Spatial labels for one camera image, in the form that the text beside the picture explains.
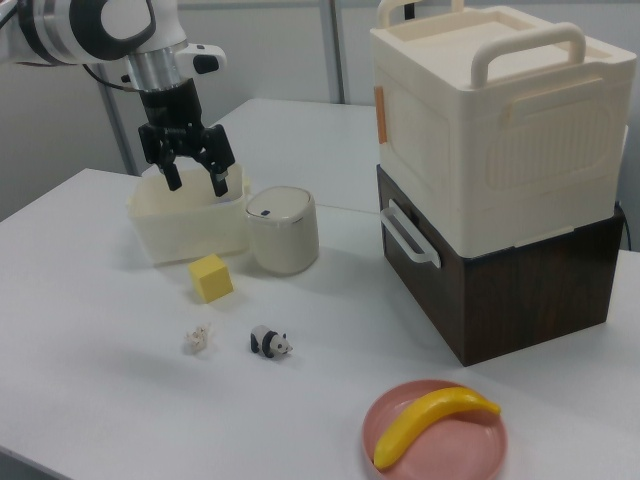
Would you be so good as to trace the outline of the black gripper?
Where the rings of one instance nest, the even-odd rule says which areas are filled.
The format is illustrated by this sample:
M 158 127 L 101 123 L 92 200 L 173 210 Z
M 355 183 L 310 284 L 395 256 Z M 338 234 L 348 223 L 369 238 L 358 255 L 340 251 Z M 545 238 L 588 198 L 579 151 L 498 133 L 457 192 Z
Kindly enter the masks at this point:
M 228 193 L 226 178 L 235 157 L 221 125 L 205 127 L 202 107 L 192 79 L 169 89 L 140 91 L 147 122 L 138 128 L 145 160 L 158 165 L 170 191 L 182 186 L 175 165 L 187 156 L 208 172 L 217 197 Z

